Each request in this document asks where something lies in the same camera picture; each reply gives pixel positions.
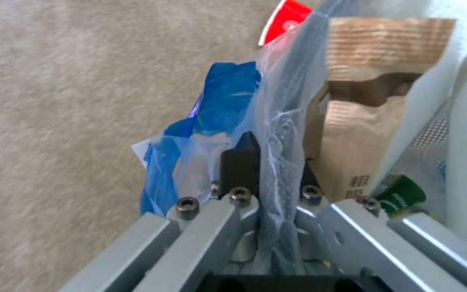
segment hex socket screw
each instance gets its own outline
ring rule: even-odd
[[[239,208],[249,206],[252,200],[252,192],[246,187],[233,187],[228,194],[230,202]]]
[[[199,201],[194,197],[183,197],[176,203],[176,215],[183,220],[192,220],[199,214]]]
[[[367,211],[369,211],[374,216],[379,216],[379,211],[381,210],[381,205],[378,200],[369,196],[360,196],[356,198],[356,203],[362,205]]]
[[[210,197],[215,199],[219,198],[219,182],[216,180],[210,183]]]
[[[322,190],[316,185],[304,185],[300,194],[300,201],[310,206],[318,206],[322,202],[322,196]]]

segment metal bracket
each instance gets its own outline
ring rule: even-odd
[[[147,213],[66,283],[60,292],[130,291],[179,235],[176,222]]]
[[[328,250],[349,275],[376,273],[394,291],[467,291],[402,237],[354,200],[319,215]]]

